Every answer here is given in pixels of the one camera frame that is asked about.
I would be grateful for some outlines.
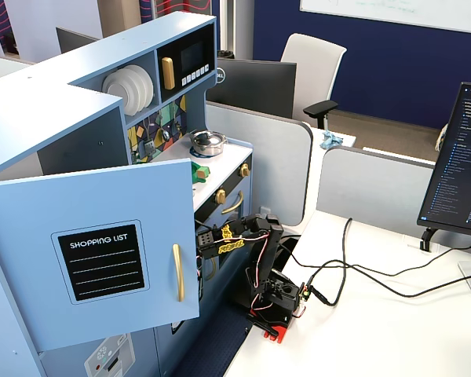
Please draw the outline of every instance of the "cubicle partition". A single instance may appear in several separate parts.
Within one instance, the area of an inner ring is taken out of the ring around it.
[[[312,151],[309,125],[213,102],[206,106],[206,124],[254,146],[252,212],[276,214],[285,225],[299,224]]]
[[[355,148],[334,147],[324,156],[317,210],[421,238],[417,225],[433,166]],[[471,244],[471,236],[439,231],[433,242]]]

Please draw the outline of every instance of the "gold oven handle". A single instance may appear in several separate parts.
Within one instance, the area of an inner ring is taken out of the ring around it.
[[[185,298],[185,285],[183,281],[183,266],[181,265],[181,250],[177,243],[173,245],[174,264],[176,265],[176,278],[178,280],[178,301]]]
[[[244,200],[243,192],[242,192],[242,191],[239,191],[239,202],[237,202],[236,204],[234,204],[232,207],[229,207],[229,208],[224,209],[224,210],[221,212],[221,214],[227,214],[228,212],[232,212],[233,210],[236,210],[237,208],[240,207],[241,204],[243,204],[243,200]]]

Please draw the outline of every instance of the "whiteboard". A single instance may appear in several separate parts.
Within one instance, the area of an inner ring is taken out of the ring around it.
[[[471,0],[301,0],[300,10],[471,33]]]

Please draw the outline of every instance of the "dell monitor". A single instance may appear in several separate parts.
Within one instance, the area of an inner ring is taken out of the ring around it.
[[[208,101],[291,118],[295,63],[218,58],[217,85]]]
[[[417,224],[431,233],[442,229],[471,235],[470,83],[461,84]],[[458,265],[464,276],[471,276],[471,262]]]

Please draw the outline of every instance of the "office chair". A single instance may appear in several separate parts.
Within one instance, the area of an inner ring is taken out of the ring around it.
[[[327,114],[338,104],[331,92],[345,47],[302,34],[288,38],[281,61],[297,64],[293,119],[309,123],[317,119],[318,128],[328,129]]]

